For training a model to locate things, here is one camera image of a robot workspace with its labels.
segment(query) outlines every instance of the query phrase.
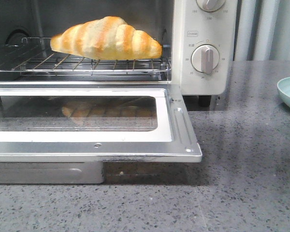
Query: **white curtain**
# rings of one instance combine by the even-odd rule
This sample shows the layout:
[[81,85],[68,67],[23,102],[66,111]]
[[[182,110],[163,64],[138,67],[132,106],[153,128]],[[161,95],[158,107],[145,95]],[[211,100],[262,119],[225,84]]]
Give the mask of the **white curtain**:
[[290,60],[290,0],[280,0],[270,59]]
[[279,3],[280,0],[239,1],[234,60],[270,59]]

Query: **baked bread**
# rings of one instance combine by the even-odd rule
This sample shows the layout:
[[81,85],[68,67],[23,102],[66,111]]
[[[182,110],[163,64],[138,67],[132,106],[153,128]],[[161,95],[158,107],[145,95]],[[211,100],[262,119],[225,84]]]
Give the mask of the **baked bread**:
[[150,35],[115,16],[75,25],[53,36],[50,45],[53,51],[90,59],[159,58],[162,53]]

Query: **temperature dial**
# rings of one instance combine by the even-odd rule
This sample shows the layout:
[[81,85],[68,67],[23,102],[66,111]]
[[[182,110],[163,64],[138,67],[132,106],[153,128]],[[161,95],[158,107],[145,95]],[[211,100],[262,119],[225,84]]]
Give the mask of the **temperature dial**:
[[204,11],[216,11],[223,6],[226,0],[197,0],[197,4]]
[[192,66],[199,72],[211,74],[219,62],[219,52],[212,45],[201,45],[191,56]]

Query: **oven door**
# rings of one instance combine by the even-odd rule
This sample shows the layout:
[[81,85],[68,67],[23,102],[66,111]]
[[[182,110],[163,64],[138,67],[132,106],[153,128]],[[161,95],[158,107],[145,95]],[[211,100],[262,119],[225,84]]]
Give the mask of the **oven door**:
[[0,82],[0,162],[200,162],[179,86]]

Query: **gray speckled countertop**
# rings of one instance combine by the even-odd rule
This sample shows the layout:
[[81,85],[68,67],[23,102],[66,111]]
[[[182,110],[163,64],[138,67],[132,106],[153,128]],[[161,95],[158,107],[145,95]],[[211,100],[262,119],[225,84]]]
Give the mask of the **gray speckled countertop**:
[[0,232],[290,232],[290,109],[276,90],[287,76],[290,61],[235,62],[209,108],[186,98],[201,163],[107,163],[102,185],[0,185]]

